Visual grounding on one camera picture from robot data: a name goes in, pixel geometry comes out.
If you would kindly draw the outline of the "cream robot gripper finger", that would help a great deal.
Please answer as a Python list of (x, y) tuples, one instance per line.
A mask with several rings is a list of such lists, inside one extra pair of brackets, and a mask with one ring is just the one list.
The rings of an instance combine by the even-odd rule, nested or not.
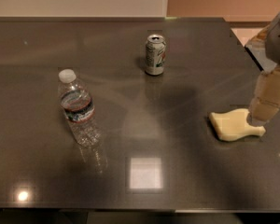
[(267, 123), (280, 110), (280, 64), (272, 71), (262, 71), (248, 108), (248, 123)]

